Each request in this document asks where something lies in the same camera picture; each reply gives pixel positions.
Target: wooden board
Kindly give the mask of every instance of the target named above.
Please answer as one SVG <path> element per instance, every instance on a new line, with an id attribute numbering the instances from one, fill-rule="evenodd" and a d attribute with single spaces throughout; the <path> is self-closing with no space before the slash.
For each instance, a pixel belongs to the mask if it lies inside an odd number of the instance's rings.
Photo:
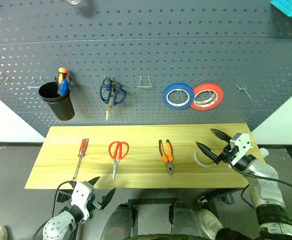
<path id="1" fill-rule="evenodd" d="M 43 143 L 26 189 L 55 189 L 61 182 L 71 180 L 78 161 L 82 139 L 89 138 L 77 181 L 88 181 L 100 176 L 96 188 L 242 188 L 247 181 L 221 162 L 204 168 L 194 161 L 196 141 L 219 154 L 226 145 L 210 131 L 219 129 L 234 136 L 250 133 L 245 123 L 187 124 L 187 125 L 129 125 L 129 126 L 54 126 Z M 250 134 L 249 154 L 264 162 Z M 169 175 L 158 150 L 158 140 L 169 139 L 173 148 L 174 174 Z M 113 141 L 127 142 L 128 155 L 120 162 L 112 180 L 113 160 L 108 146 Z M 201 152 L 198 157 L 211 161 Z"/>

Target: shoe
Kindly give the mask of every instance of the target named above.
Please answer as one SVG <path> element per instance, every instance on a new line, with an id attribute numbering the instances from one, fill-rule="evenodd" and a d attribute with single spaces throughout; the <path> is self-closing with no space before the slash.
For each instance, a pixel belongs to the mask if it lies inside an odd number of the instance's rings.
<path id="1" fill-rule="evenodd" d="M 0 226 L 0 240 L 7 240 L 8 232 L 4 226 Z"/>
<path id="2" fill-rule="evenodd" d="M 202 230 L 212 240 L 216 238 L 218 231 L 224 228 L 219 219 L 207 209 L 200 210 L 198 217 Z"/>

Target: scissor blade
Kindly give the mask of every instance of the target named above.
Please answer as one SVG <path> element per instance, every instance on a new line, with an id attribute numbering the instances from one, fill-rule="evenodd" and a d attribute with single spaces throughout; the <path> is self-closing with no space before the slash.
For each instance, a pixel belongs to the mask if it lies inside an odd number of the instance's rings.
<path id="1" fill-rule="evenodd" d="M 167 161 L 166 162 L 166 166 L 167 166 L 167 170 L 168 170 L 169 174 L 172 175 L 174 173 L 174 168 L 172 166 L 172 161 Z"/>
<path id="2" fill-rule="evenodd" d="M 112 171 L 112 179 L 115 179 L 116 173 L 117 173 L 117 168 L 118 168 L 118 161 L 114 160 L 114 169 Z"/>
<path id="3" fill-rule="evenodd" d="M 106 121 L 108 121 L 108 119 L 110 118 L 110 112 L 111 112 L 111 110 L 112 110 L 113 101 L 114 101 L 114 98 L 111 97 L 111 98 L 109 99 L 109 103 L 108 103 L 108 106 L 107 106 Z"/>

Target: orange pliers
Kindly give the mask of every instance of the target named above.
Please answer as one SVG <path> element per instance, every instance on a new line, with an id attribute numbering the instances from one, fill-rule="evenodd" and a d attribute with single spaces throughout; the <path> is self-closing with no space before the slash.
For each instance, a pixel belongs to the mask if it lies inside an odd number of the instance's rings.
<path id="1" fill-rule="evenodd" d="M 169 142 L 169 140 L 166 140 L 166 144 L 167 144 L 167 148 L 169 150 L 169 157 L 167 157 L 164 153 L 164 149 L 162 147 L 162 141 L 159 140 L 159 152 L 160 155 L 162 156 L 162 161 L 164 161 L 164 163 L 166 164 L 167 167 L 167 171 L 169 172 L 170 175 L 172 175 L 174 173 L 173 171 L 173 166 L 172 166 L 172 161 L 174 160 L 172 157 L 172 148 L 171 148 L 171 144 Z"/>

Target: gray pegboard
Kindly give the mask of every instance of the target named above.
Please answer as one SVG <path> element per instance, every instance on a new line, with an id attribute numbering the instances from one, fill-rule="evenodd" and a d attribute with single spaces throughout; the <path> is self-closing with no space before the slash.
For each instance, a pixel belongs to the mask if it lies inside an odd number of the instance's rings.
<path id="1" fill-rule="evenodd" d="M 266 1 L 91 3 L 91 15 L 62 1 L 0 6 L 0 71 L 9 77 L 0 99 L 44 136 L 62 125 L 247 122 L 253 129 L 292 95 L 292 18 Z M 76 114 L 65 122 L 26 87 L 32 76 L 53 81 L 60 66 L 73 78 Z M 138 88 L 141 74 L 153 88 Z M 128 95 L 106 122 L 99 87 L 111 75 Z M 174 82 L 217 83 L 224 101 L 209 111 L 170 109 L 162 91 Z"/>
<path id="2" fill-rule="evenodd" d="M 0 0 L 0 44 L 100 39 L 292 38 L 292 18 L 266 0 Z"/>

